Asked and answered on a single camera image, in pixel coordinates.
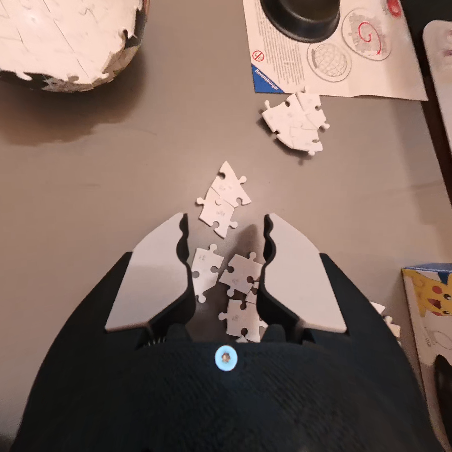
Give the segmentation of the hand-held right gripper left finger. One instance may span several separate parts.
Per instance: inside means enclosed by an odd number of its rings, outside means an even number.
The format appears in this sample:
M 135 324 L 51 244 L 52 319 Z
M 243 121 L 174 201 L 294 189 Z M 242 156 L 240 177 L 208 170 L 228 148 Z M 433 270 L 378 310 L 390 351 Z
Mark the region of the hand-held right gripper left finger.
M 105 324 L 108 332 L 148 328 L 166 334 L 194 315 L 196 297 L 187 263 L 188 215 L 176 213 L 133 249 Z

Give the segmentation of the pile of puzzle pieces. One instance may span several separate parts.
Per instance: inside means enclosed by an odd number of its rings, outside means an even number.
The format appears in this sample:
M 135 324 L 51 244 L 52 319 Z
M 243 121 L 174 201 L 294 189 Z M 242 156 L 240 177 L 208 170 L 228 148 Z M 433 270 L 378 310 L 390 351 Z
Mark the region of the pile of puzzle pieces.
M 198 198 L 196 204 L 202 206 L 200 221 L 207 226 L 214 226 L 214 232 L 225 239 L 229 229 L 238 226 L 232 220 L 234 210 L 239 206 L 251 203 L 243 184 L 246 177 L 238 178 L 225 161 L 220 167 L 205 197 Z M 196 248 L 192 262 L 195 296 L 198 302 L 206 302 L 205 293 L 217 283 L 227 287 L 228 305 L 225 312 L 218 315 L 219 321 L 226 322 L 226 334 L 236 338 L 238 343 L 258 343 L 261 332 L 267 324 L 257 312 L 257 289 L 263 265 L 256 261 L 255 252 L 248 257 L 235 254 L 222 274 L 215 273 L 212 268 L 221 269 L 224 258 L 216 253 L 217 245 L 211 244 L 208 249 Z

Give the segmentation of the small heap of puzzle pieces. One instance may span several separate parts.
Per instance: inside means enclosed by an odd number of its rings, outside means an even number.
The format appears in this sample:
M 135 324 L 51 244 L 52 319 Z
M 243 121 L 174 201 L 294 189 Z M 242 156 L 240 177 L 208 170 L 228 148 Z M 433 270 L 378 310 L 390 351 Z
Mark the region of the small heap of puzzle pieces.
M 381 304 L 379 304 L 379 303 L 376 303 L 376 302 L 370 302 L 370 304 L 379 313 L 379 315 L 384 320 L 384 322 L 386 323 L 388 328 L 391 330 L 393 336 L 396 337 L 399 346 L 402 346 L 401 341 L 400 341 L 401 327 L 399 325 L 396 325 L 396 324 L 393 323 L 393 318 L 391 316 L 384 314 L 384 311 L 385 311 L 386 307 L 381 305 Z

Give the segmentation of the puzzle box with yellow character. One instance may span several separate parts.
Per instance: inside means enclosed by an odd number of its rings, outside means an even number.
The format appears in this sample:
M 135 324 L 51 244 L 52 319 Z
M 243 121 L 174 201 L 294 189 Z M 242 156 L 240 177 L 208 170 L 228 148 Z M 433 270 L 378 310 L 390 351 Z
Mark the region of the puzzle box with yellow character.
M 424 391 L 432 419 L 451 436 L 452 272 L 450 263 L 402 269 Z

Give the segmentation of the black round stand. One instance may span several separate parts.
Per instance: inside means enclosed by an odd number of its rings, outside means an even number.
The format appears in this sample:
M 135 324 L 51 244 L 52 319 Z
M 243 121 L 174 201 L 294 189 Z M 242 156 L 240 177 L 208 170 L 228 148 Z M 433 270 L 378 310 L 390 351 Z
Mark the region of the black round stand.
M 340 18 L 339 0 L 262 0 L 260 3 L 275 26 L 305 38 L 334 31 Z

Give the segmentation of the printed instruction sheet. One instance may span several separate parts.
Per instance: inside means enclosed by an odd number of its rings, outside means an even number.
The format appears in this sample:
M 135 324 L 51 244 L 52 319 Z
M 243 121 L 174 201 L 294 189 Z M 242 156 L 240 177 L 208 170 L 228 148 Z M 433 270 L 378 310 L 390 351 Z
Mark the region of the printed instruction sheet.
M 336 31 L 303 43 L 278 31 L 260 1 L 243 1 L 257 93 L 364 95 L 426 101 L 427 94 L 400 1 L 341 1 Z

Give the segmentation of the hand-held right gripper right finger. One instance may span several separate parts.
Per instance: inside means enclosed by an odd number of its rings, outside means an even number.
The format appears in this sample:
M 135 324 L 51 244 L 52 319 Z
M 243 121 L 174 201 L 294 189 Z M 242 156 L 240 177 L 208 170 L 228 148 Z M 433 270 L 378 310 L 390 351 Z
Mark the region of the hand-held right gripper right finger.
M 320 251 L 275 213 L 264 217 L 263 265 L 257 309 L 268 324 L 287 334 L 298 328 L 345 333 L 343 319 Z

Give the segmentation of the partly built white puzzle ball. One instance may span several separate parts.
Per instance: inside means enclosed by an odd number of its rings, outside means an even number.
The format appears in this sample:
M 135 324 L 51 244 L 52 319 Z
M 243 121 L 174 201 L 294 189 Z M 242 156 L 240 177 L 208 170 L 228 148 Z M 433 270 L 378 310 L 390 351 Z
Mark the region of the partly built white puzzle ball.
M 48 92 L 111 82 L 138 52 L 146 0 L 2 0 L 0 78 Z

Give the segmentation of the pale flat plastic object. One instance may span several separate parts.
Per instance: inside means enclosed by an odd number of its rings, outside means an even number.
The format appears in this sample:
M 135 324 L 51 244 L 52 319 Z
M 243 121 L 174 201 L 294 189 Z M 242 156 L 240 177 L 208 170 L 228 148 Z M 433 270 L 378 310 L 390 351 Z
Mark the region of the pale flat plastic object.
M 449 148 L 452 147 L 452 23 L 432 20 L 423 30 L 423 43 L 438 99 Z

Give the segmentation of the curved joined white puzzle section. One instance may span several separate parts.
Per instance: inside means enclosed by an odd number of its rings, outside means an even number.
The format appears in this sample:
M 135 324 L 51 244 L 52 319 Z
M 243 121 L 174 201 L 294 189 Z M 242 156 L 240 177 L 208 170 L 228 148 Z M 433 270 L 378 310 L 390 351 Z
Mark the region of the curved joined white puzzle section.
M 319 130 L 330 125 L 321 108 L 320 96 L 307 88 L 291 94 L 281 104 L 271 107 L 265 101 L 262 117 L 280 142 L 292 150 L 305 151 L 310 156 L 323 150 Z

